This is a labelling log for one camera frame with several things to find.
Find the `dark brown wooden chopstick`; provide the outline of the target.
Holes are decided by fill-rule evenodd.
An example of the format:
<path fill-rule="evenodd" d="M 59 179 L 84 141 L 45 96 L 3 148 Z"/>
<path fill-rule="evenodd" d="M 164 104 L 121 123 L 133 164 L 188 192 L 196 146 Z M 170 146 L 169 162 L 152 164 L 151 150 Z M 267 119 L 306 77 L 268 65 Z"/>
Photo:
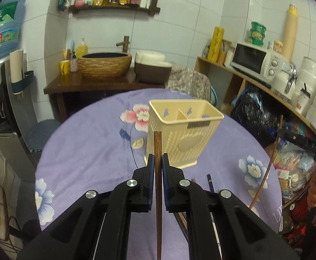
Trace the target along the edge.
<path fill-rule="evenodd" d="M 161 181 L 161 132 L 154 132 L 154 166 L 156 188 L 156 229 L 157 259 L 161 260 L 162 250 L 162 181 Z"/>

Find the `colorful packaged goods bag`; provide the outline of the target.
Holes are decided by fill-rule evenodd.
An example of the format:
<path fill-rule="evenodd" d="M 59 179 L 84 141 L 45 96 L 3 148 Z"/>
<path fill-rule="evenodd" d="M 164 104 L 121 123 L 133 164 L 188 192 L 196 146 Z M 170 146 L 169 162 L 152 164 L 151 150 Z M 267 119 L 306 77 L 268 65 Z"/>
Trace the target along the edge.
<path fill-rule="evenodd" d="M 265 151 L 269 156 L 275 152 L 272 164 L 278 175 L 283 203 L 298 197 L 316 170 L 314 156 L 302 148 L 278 138 L 277 146 L 269 145 Z"/>

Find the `black chopstick on table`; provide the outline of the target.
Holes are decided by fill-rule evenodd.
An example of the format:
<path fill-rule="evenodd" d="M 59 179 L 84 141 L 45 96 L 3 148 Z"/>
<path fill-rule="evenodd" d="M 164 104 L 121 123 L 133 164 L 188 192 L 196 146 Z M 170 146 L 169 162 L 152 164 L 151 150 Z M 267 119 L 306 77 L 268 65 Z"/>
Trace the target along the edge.
<path fill-rule="evenodd" d="M 215 193 L 214 186 L 213 186 L 213 183 L 212 183 L 212 178 L 211 178 L 210 174 L 207 175 L 207 181 L 208 181 L 208 186 L 209 186 L 210 192 L 211 193 Z"/>

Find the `stacked white bowls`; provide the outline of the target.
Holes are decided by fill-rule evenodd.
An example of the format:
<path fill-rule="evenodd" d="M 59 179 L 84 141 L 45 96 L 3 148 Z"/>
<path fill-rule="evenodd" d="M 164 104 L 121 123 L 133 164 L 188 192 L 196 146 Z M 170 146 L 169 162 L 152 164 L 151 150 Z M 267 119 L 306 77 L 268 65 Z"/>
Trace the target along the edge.
<path fill-rule="evenodd" d="M 300 114 L 308 120 L 311 126 L 316 130 L 316 62 L 311 58 L 304 57 L 298 71 L 296 90 L 293 94 L 291 105 L 296 108 L 300 92 L 306 88 L 310 94 L 310 99 L 306 102 Z"/>

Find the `cream plastic utensil basket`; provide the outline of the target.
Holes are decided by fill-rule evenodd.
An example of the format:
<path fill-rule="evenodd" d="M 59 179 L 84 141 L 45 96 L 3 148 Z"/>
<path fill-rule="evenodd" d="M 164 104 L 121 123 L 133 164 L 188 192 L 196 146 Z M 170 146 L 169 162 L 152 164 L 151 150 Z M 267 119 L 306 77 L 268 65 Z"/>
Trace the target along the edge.
<path fill-rule="evenodd" d="M 170 165 L 186 168 L 197 164 L 224 115 L 206 100 L 149 101 L 149 131 L 144 160 L 154 152 L 154 132 L 161 132 L 162 153 Z"/>

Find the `white microwave oven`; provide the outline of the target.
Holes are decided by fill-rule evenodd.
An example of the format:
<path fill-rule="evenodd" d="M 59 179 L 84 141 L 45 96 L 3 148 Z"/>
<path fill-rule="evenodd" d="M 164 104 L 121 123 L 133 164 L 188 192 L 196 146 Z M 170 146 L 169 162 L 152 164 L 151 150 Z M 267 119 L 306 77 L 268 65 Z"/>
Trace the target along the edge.
<path fill-rule="evenodd" d="M 282 54 L 260 46 L 239 42 L 235 46 L 231 66 L 257 81 L 271 86 L 285 59 Z"/>

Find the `dark wooden sink counter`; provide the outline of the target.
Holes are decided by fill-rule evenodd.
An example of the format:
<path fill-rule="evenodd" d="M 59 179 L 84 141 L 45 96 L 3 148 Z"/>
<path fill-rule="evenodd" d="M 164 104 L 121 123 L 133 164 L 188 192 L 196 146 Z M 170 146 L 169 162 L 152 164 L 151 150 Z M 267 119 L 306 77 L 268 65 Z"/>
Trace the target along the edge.
<path fill-rule="evenodd" d="M 140 89 L 165 88 L 164 84 L 140 83 L 133 68 L 118 78 L 92 79 L 81 73 L 58 76 L 44 88 L 53 103 L 57 104 L 57 118 L 65 121 L 80 109 L 109 96 Z"/>

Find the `tall yellow box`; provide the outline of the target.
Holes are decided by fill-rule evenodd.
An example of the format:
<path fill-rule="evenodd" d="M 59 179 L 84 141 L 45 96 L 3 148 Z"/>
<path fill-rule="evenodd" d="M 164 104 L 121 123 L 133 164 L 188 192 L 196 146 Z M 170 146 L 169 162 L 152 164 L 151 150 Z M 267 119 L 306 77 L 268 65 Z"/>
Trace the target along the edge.
<path fill-rule="evenodd" d="M 211 44 L 208 52 L 207 59 L 215 63 L 220 53 L 221 44 L 224 36 L 224 28 L 216 26 L 211 39 Z"/>

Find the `woven brown basin sink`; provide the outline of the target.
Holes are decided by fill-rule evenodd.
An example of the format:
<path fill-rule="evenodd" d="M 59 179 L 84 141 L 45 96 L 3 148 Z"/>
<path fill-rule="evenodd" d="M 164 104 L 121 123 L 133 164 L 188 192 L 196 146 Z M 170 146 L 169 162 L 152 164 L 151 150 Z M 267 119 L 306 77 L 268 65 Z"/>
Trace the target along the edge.
<path fill-rule="evenodd" d="M 93 53 L 77 58 L 77 69 L 86 78 L 118 78 L 127 73 L 131 61 L 132 55 L 125 53 Z"/>

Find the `yellow mug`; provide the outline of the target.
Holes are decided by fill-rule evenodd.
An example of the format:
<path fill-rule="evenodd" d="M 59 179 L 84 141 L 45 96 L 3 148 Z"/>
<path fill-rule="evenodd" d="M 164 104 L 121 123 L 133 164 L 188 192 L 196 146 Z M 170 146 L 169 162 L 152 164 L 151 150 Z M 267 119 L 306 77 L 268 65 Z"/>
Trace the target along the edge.
<path fill-rule="evenodd" d="M 59 63 L 60 74 L 68 75 L 70 73 L 70 60 L 63 60 Z"/>

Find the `brown white rice cooker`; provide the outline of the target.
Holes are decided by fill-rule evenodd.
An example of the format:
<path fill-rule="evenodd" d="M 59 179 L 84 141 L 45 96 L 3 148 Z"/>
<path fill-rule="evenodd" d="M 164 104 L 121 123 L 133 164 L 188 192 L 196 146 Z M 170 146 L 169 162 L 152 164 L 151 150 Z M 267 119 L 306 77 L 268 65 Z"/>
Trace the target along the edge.
<path fill-rule="evenodd" d="M 138 50 L 135 55 L 135 75 L 140 83 L 164 85 L 172 70 L 172 63 L 164 54 L 149 50 Z"/>

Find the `yellow soap dispenser bottle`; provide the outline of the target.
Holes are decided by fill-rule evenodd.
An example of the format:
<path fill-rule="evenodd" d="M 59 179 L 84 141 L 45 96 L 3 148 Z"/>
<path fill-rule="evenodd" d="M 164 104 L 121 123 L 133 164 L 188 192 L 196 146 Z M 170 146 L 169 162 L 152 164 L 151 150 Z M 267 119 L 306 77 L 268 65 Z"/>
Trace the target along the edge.
<path fill-rule="evenodd" d="M 88 54 L 88 46 L 85 43 L 84 38 L 82 38 L 81 44 L 76 48 L 76 57 L 80 58 Z"/>

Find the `bronze faucet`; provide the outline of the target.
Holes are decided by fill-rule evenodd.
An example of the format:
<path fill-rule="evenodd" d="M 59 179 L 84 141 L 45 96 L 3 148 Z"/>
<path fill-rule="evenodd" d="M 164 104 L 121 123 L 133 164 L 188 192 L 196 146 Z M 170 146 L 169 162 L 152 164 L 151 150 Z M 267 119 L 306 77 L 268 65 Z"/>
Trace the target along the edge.
<path fill-rule="evenodd" d="M 121 46 L 122 47 L 122 52 L 126 54 L 128 52 L 129 44 L 130 44 L 129 36 L 124 35 L 123 41 L 116 43 L 116 46 L 117 47 Z"/>

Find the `paper cup stack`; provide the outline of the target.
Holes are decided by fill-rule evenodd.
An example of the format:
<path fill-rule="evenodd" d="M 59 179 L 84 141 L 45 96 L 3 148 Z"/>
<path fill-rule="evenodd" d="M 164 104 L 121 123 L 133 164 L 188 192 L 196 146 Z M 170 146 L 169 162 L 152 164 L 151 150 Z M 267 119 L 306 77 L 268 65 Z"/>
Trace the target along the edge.
<path fill-rule="evenodd" d="M 23 79 L 23 50 L 18 49 L 9 54 L 11 83 L 20 82 Z"/>

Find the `dark wooden wall shelf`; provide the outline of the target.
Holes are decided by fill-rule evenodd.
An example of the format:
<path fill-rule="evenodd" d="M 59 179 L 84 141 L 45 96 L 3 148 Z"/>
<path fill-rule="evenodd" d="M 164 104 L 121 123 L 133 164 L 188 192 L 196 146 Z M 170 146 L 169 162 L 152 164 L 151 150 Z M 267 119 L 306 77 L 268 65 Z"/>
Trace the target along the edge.
<path fill-rule="evenodd" d="M 69 12 L 72 14 L 77 14 L 80 11 L 89 11 L 89 10 L 127 10 L 127 11 L 136 11 L 136 12 L 145 12 L 149 16 L 155 16 L 155 14 L 160 13 L 160 8 L 157 6 L 158 0 L 151 0 L 150 7 L 141 8 L 139 6 L 130 6 L 130 5 L 105 5 L 105 6 L 88 6 L 84 5 L 82 7 L 76 7 L 71 5 L 69 7 Z"/>

